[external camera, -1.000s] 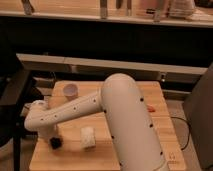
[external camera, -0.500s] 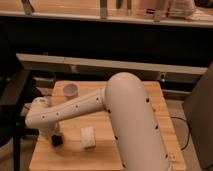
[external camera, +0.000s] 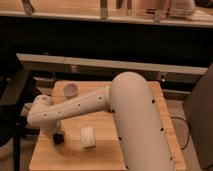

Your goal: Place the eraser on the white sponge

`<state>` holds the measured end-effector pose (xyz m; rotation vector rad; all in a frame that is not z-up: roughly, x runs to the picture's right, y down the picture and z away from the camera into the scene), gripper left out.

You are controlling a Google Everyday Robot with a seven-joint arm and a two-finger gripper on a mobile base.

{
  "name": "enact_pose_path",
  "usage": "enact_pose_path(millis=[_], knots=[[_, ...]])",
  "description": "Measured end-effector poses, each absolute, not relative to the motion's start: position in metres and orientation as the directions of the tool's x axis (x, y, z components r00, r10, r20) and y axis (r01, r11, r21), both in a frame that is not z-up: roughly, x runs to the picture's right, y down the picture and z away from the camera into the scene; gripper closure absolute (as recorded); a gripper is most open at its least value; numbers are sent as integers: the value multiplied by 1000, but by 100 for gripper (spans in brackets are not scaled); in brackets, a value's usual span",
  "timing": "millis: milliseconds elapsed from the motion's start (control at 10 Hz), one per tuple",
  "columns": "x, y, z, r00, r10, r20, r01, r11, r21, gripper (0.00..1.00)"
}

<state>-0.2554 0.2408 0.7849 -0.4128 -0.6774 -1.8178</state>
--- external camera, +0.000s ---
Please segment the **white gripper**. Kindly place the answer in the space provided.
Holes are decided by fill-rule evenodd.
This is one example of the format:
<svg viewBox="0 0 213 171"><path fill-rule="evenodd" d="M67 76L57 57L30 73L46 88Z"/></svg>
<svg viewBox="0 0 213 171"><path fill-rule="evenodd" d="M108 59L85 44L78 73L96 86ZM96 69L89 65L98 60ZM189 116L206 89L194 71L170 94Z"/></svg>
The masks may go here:
<svg viewBox="0 0 213 171"><path fill-rule="evenodd" d="M47 122L41 126L41 131L46 136L52 136L55 133L58 133L60 130L61 130L60 121Z"/></svg>

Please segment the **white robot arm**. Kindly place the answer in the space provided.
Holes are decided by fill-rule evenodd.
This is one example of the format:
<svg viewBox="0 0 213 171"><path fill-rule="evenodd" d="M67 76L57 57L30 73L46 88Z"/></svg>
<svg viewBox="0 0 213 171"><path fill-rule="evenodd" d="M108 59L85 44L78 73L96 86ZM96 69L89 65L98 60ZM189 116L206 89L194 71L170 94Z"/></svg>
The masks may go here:
<svg viewBox="0 0 213 171"><path fill-rule="evenodd" d="M59 104L39 95L27 122L52 136L62 120L99 111L112 113L128 171L175 171L152 90L135 72L120 73L109 85Z"/></svg>

